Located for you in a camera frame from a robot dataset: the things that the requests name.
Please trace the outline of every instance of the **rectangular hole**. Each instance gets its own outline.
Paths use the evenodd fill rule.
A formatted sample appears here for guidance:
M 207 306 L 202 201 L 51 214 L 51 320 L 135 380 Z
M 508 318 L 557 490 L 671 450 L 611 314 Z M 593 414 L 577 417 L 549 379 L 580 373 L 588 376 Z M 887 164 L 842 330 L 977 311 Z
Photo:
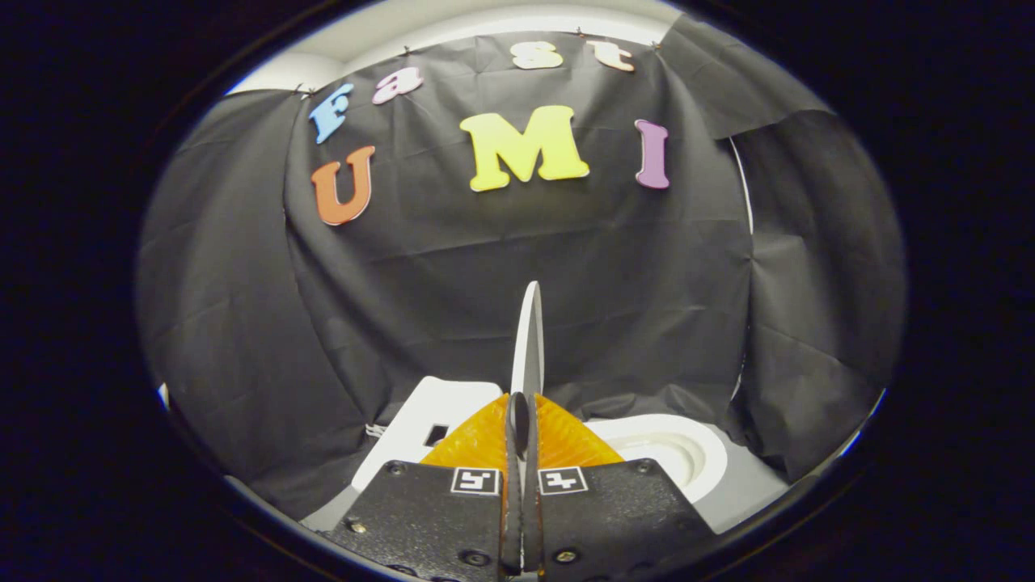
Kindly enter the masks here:
M 433 425 L 431 432 L 427 433 L 427 440 L 424 441 L 424 446 L 435 446 L 440 440 L 446 437 L 446 432 L 449 431 L 449 427 L 445 425 Z

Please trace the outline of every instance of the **purple letter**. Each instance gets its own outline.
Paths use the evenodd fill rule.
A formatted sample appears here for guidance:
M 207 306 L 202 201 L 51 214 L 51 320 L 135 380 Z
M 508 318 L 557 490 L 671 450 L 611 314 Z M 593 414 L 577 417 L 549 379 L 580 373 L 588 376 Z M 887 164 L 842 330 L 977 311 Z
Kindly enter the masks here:
M 637 181 L 656 190 L 669 187 L 669 178 L 664 177 L 664 139 L 669 130 L 643 119 L 637 119 L 635 126 L 643 138 L 643 164 L 637 172 Z

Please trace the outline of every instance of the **screw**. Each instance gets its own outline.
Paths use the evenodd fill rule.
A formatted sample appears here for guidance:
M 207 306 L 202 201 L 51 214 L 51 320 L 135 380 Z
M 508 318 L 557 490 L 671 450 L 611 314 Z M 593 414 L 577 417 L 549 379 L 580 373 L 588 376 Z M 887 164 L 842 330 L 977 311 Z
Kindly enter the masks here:
M 561 550 L 554 555 L 554 561 L 560 563 L 571 563 L 579 559 L 579 554 L 574 550 Z
M 487 565 L 489 562 L 493 561 L 493 559 L 490 558 L 487 555 L 475 550 L 468 550 L 466 552 L 463 552 L 460 555 L 460 559 L 463 560 L 464 563 L 469 563 L 471 565 L 476 565 L 479 568 L 482 565 Z

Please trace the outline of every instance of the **white wall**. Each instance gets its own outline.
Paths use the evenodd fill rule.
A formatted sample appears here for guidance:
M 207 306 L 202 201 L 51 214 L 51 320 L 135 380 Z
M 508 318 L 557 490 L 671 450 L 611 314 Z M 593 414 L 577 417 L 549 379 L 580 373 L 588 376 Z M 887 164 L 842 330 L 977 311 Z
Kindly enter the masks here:
M 386 0 L 324 27 L 253 71 L 230 93 L 319 89 L 402 54 L 477 34 L 568 31 L 659 42 L 680 10 L 655 0 L 527 4 L 513 0 Z

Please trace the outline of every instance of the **black cloth backdrop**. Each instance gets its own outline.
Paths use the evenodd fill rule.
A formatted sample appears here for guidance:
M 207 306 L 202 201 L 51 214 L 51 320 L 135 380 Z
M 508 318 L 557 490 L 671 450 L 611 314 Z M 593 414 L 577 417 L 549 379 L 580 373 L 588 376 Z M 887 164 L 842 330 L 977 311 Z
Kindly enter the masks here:
M 363 425 L 423 376 L 508 387 L 533 280 L 545 394 L 584 419 L 715 423 L 789 479 L 855 429 L 889 380 L 905 301 L 894 212 L 859 144 L 778 66 L 688 18 L 657 50 L 615 40 L 633 74 L 587 39 L 450 41 L 308 98 L 231 95 L 200 122 L 145 224 L 138 311 L 155 375 L 225 470 L 293 518 L 319 508 L 372 444 Z M 516 68 L 526 40 L 564 63 Z M 423 85 L 373 105 L 404 66 Z M 308 114 L 345 82 L 345 123 L 318 146 Z M 523 130 L 545 105 L 574 110 L 589 176 L 472 192 L 460 122 L 495 112 Z M 634 180 L 637 119 L 669 130 L 666 191 Z M 343 162 L 347 198 L 344 159 L 367 145 L 369 206 L 327 226 L 310 175 Z

